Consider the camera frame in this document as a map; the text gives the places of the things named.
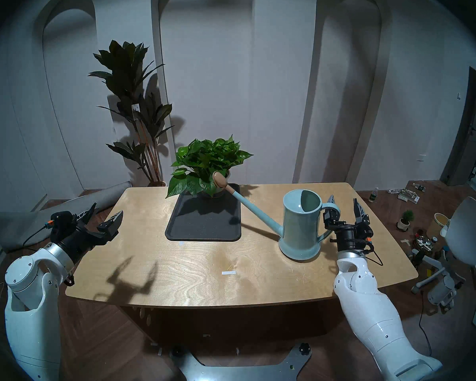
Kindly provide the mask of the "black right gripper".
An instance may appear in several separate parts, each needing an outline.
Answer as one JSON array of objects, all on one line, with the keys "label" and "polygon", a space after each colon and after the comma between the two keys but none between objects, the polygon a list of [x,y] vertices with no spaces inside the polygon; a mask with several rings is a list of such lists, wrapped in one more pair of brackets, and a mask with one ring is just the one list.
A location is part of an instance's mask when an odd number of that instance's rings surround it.
[{"label": "black right gripper", "polygon": [[369,215],[364,212],[358,200],[354,199],[354,225],[340,221],[340,215],[340,209],[332,194],[323,204],[323,222],[325,228],[336,235],[336,239],[330,239],[330,242],[336,243],[337,251],[373,252],[374,245],[369,239],[374,233],[369,226]]}]

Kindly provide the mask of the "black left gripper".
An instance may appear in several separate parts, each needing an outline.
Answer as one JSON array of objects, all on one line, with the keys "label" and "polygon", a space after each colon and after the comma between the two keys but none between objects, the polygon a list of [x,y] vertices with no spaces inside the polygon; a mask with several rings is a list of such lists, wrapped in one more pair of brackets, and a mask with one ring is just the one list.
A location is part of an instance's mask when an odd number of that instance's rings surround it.
[{"label": "black left gripper", "polygon": [[96,203],[90,209],[77,215],[77,224],[59,230],[58,246],[69,256],[73,264],[77,264],[82,257],[97,245],[104,244],[104,241],[112,241],[118,235],[123,220],[123,211],[119,211],[108,220],[97,226],[98,232],[89,231],[86,227],[96,210]]}]

